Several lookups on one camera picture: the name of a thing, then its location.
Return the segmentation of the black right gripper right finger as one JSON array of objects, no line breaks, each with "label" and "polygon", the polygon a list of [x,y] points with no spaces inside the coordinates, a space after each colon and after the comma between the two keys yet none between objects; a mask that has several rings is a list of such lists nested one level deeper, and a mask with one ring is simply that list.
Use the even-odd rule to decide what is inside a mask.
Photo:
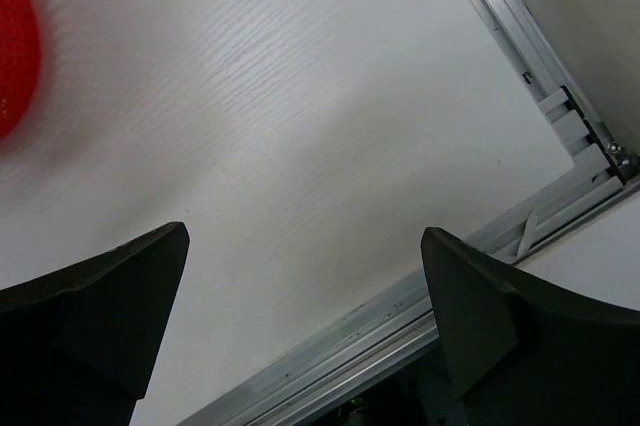
[{"label": "black right gripper right finger", "polygon": [[636,425],[639,314],[503,263],[436,227],[421,254],[471,425]]}]

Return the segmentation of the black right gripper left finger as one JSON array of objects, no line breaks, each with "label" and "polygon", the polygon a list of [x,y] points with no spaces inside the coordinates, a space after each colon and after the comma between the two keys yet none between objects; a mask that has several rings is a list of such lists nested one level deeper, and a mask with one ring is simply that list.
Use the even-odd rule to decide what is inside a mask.
[{"label": "black right gripper left finger", "polygon": [[146,395],[190,245],[170,222],[1,292],[1,422],[127,425]]}]

